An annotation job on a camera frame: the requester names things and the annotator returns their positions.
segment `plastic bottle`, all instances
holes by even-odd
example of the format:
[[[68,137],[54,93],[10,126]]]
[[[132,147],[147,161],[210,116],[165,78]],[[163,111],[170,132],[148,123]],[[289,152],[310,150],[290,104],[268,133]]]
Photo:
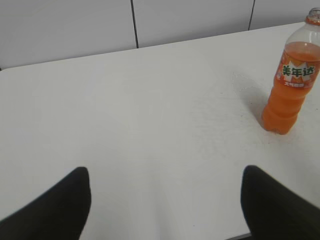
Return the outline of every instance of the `plastic bottle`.
[[[305,22],[286,41],[268,104],[262,113],[267,131],[289,132],[319,73],[320,7],[311,9]]]

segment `orange soda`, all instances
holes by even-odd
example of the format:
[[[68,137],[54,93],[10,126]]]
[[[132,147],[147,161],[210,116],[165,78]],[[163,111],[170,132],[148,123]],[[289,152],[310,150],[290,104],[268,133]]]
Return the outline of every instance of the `orange soda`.
[[[278,134],[289,132],[319,70],[320,8],[313,8],[306,17],[306,24],[286,42],[262,113],[264,129]]]

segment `table surface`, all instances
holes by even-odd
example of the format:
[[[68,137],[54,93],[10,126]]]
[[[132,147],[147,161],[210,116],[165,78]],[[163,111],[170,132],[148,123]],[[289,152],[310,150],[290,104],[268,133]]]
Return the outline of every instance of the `table surface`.
[[[303,23],[0,72],[0,219],[77,166],[82,240],[226,240],[248,233],[242,172],[257,165],[320,207],[320,83],[288,135],[260,115]]]

